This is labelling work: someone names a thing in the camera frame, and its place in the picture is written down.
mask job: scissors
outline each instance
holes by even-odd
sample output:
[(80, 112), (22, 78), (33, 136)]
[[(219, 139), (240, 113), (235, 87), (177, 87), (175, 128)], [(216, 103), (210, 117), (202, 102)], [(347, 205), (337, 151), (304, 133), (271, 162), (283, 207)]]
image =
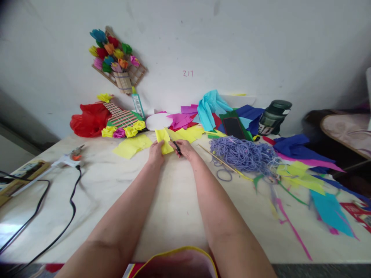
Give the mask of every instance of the scissors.
[(178, 144), (171, 138), (171, 136), (170, 136), (170, 134), (169, 134), (169, 131), (168, 131), (168, 129), (165, 127), (165, 130), (166, 130), (166, 132), (167, 132), (167, 135), (169, 135), (169, 138), (170, 138), (170, 141), (172, 141), (173, 142), (173, 144), (175, 145), (175, 147), (177, 148), (177, 151), (178, 151), (178, 153), (179, 153), (179, 155), (181, 156), (182, 155), (182, 153), (180, 152), (180, 147), (178, 146)]

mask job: white table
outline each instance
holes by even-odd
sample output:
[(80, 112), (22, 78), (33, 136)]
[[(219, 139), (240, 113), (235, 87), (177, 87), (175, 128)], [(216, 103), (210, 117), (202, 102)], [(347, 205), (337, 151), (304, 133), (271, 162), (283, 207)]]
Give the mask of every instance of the white table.
[[(155, 140), (154, 132), (146, 134), (152, 141)], [(192, 145), (215, 174), (220, 167), (210, 163), (211, 156), (197, 145), (200, 143), (209, 149), (208, 141), (207, 136), (203, 135), (202, 139)], [(148, 149), (136, 154), (131, 160), (125, 160), (111, 152), (120, 142), (120, 139), (86, 139), (71, 135), (37, 157), (54, 162), (63, 153), (85, 144), (82, 155), (86, 165), (73, 198), (77, 207), (75, 219), (57, 244), (37, 262), (66, 262), (137, 176), (147, 160)], [(252, 182), (239, 178), (237, 174), (232, 175), (231, 182), (221, 184), (271, 263), (310, 263), (289, 224), (281, 225), (273, 217), (268, 201), (269, 186), (260, 180), (259, 194), (256, 195)], [(26, 263), (59, 235), (72, 214), (68, 200), (77, 177), (78, 171), (71, 167), (56, 169), (46, 176), (52, 181), (52, 186), (41, 212), (0, 256), (2, 262)], [(45, 186), (45, 183), (38, 182), (0, 208), (1, 245), (34, 212)], [(337, 191), (330, 185), (326, 190), (330, 193)], [(345, 214), (360, 241), (344, 234), (330, 234), (306, 206), (278, 186), (277, 191), (313, 263), (371, 262), (371, 234), (347, 212)], [(306, 188), (293, 190), (293, 193), (302, 200), (309, 199)], [(354, 199), (346, 192), (338, 197), (341, 202)], [(187, 245), (208, 250), (191, 166), (185, 159), (178, 159), (172, 153), (165, 156), (159, 185), (133, 261), (146, 261), (155, 254)]]

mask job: bamboo skewer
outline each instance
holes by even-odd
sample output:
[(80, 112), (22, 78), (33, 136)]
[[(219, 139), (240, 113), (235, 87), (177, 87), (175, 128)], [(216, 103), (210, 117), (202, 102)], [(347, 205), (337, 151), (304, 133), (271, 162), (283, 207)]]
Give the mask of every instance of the bamboo skewer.
[[(218, 158), (215, 154), (211, 153), (209, 150), (205, 149), (203, 146), (201, 146), (200, 144), (198, 144), (201, 148), (203, 148), (205, 151), (207, 151), (209, 154), (211, 154), (212, 156), (214, 156), (217, 160), (220, 161), (220, 163), (223, 163), (225, 166), (227, 166), (229, 169), (231, 169), (233, 172), (235, 172), (236, 174), (238, 175), (241, 175), (241, 173), (237, 172), (235, 169), (233, 169), (231, 166), (229, 166), (228, 164), (226, 164), (223, 160), (221, 160), (220, 158)], [(245, 178), (247, 178), (248, 180), (253, 180), (249, 177), (246, 177), (245, 175), (243, 175)]]

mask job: hand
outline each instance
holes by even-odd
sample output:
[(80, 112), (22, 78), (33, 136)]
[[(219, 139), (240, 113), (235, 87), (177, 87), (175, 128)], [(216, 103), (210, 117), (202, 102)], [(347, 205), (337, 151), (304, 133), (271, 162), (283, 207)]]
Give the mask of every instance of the hand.
[[(176, 140), (175, 141), (180, 148), (180, 152), (182, 155), (187, 158), (188, 160), (192, 159), (193, 156), (198, 155), (194, 148), (187, 140)], [(177, 151), (177, 147), (175, 147), (173, 142), (169, 142), (169, 145), (173, 147), (175, 153), (180, 158), (180, 154)]]
[(162, 151), (161, 151), (162, 145), (163, 145), (163, 140), (160, 143), (157, 143), (157, 140), (156, 140), (150, 146), (150, 156), (148, 158), (149, 163), (153, 163), (153, 164), (163, 163), (163, 156), (162, 156)]

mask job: red plastic bag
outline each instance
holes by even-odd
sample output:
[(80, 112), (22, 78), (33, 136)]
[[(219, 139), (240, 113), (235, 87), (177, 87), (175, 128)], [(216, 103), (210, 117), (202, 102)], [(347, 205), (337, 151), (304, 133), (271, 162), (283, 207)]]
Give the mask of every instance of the red plastic bag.
[(70, 127), (80, 137), (97, 137), (107, 126), (111, 113), (102, 103), (80, 105), (82, 115), (72, 115)]

